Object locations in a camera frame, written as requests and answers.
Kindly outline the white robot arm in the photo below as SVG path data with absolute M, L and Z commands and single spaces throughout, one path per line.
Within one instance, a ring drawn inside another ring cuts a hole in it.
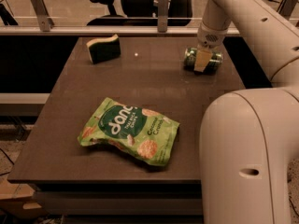
M 199 134 L 205 224 L 292 224 L 287 172 L 299 147 L 299 32 L 261 0 L 209 0 L 198 30 L 235 25 L 271 83 L 232 91 L 206 110 Z

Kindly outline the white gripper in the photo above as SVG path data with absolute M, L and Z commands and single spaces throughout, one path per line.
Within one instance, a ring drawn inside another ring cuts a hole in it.
M 196 52 L 194 65 L 196 72 L 203 72 L 205 70 L 212 57 L 212 51 L 210 49 L 216 48 L 223 42 L 227 31 L 227 27 L 216 29 L 205 25 L 203 22 L 200 24 L 197 32 L 198 47 L 200 49 Z

